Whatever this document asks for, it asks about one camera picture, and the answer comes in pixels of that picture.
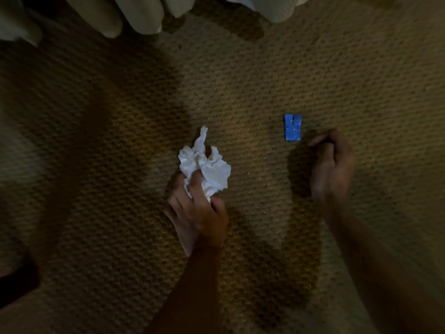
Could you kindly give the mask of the person's right hand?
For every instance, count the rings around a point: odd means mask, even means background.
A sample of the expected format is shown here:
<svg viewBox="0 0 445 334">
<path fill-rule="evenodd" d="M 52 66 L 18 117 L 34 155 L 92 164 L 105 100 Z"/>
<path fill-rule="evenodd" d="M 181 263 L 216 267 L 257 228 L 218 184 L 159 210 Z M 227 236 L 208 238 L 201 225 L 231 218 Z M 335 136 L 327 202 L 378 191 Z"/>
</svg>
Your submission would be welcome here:
<svg viewBox="0 0 445 334">
<path fill-rule="evenodd" d="M 317 145 L 322 142 L 335 144 L 336 168 L 330 172 L 316 172 L 316 162 L 314 163 L 310 184 L 311 195 L 317 205 L 330 206 L 345 201 L 353 179 L 356 157 L 350 141 L 336 128 L 314 137 L 308 146 L 316 150 Z"/>
</svg>

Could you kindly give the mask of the person's left hand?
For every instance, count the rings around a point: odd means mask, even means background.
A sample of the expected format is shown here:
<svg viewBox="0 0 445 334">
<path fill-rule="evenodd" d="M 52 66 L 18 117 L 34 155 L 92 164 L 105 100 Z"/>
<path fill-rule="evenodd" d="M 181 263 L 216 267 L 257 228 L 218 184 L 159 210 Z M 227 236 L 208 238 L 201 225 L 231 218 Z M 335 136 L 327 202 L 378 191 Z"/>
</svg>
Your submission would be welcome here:
<svg viewBox="0 0 445 334">
<path fill-rule="evenodd" d="M 229 224 L 229 220 L 220 220 L 213 210 L 203 192 L 202 179 L 200 170 L 192 174 L 189 185 L 192 207 L 181 207 L 174 196 L 174 184 L 167 199 L 166 207 L 172 207 L 181 219 L 181 230 L 175 232 L 188 257 L 200 249 L 220 248 L 226 239 Z"/>
</svg>

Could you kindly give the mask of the white tissue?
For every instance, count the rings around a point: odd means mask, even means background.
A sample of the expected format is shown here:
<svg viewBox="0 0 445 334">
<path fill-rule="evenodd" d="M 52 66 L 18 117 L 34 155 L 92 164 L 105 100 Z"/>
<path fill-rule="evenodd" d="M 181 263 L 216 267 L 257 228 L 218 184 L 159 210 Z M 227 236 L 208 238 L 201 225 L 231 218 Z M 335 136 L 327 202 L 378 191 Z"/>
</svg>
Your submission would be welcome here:
<svg viewBox="0 0 445 334">
<path fill-rule="evenodd" d="M 223 160 L 222 155 L 215 146 L 211 146 L 210 155 L 206 154 L 205 140 L 207 137 L 208 128 L 202 126 L 200 135 L 195 140 L 194 145 L 184 146 L 178 154 L 180 161 L 179 169 L 185 175 L 184 187 L 189 197 L 192 197 L 190 192 L 190 182 L 192 174 L 200 170 L 202 179 L 203 192 L 208 201 L 211 196 L 228 188 L 228 179 L 231 175 L 231 166 Z"/>
</svg>

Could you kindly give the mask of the person's right forearm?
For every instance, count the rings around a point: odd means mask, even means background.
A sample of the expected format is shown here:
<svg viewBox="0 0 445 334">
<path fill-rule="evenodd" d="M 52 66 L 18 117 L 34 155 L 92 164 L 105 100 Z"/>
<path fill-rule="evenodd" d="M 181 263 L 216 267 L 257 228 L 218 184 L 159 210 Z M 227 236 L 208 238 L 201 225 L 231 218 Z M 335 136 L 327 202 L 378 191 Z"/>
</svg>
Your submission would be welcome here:
<svg viewBox="0 0 445 334">
<path fill-rule="evenodd" d="M 342 202 L 319 206 L 358 295 L 380 334 L 445 334 L 445 308 Z"/>
</svg>

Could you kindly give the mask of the person's left forearm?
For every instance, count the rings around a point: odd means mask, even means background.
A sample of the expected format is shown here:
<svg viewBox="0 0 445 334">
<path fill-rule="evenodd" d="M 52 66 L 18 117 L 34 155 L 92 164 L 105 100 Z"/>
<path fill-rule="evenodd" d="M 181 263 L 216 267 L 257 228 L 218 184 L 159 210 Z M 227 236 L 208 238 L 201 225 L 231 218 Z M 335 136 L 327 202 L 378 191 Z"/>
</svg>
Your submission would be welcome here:
<svg viewBox="0 0 445 334">
<path fill-rule="evenodd" d="M 220 247 L 194 251 L 145 334 L 223 334 L 218 282 L 220 259 Z"/>
</svg>

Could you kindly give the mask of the small blue notched block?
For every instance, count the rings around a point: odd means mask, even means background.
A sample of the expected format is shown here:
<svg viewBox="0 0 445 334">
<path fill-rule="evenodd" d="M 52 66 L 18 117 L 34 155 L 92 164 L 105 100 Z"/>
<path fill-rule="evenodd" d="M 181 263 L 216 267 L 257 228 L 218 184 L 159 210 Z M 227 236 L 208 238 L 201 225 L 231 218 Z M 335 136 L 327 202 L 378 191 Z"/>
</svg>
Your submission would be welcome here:
<svg viewBox="0 0 445 334">
<path fill-rule="evenodd" d="M 286 141 L 301 140 L 302 116 L 295 114 L 284 115 L 284 131 Z"/>
</svg>

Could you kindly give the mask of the white textured cloth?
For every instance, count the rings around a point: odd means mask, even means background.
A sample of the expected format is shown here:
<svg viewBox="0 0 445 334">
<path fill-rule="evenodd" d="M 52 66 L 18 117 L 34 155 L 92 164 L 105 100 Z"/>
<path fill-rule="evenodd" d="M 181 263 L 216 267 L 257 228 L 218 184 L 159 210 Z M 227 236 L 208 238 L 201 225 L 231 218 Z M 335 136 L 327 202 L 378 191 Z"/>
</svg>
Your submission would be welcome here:
<svg viewBox="0 0 445 334">
<path fill-rule="evenodd" d="M 290 18 L 295 8 L 308 0 L 226 0 L 231 3 L 242 4 L 258 12 L 272 23 L 279 23 Z"/>
</svg>

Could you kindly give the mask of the white draped curtain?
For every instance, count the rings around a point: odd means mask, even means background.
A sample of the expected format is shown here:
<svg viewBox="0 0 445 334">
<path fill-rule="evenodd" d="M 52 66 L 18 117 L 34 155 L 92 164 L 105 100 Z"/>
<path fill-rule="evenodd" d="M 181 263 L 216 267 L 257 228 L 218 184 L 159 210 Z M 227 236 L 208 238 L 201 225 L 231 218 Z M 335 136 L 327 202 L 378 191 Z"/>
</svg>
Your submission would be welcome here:
<svg viewBox="0 0 445 334">
<path fill-rule="evenodd" d="M 30 0 L 38 6 L 44 0 Z M 121 15 L 143 35 L 160 33 L 164 6 L 175 18 L 190 11 L 195 0 L 64 0 L 93 29 L 106 38 L 116 38 L 123 27 Z M 0 0 L 0 40 L 24 40 L 38 46 L 43 31 L 32 19 L 24 0 Z"/>
</svg>

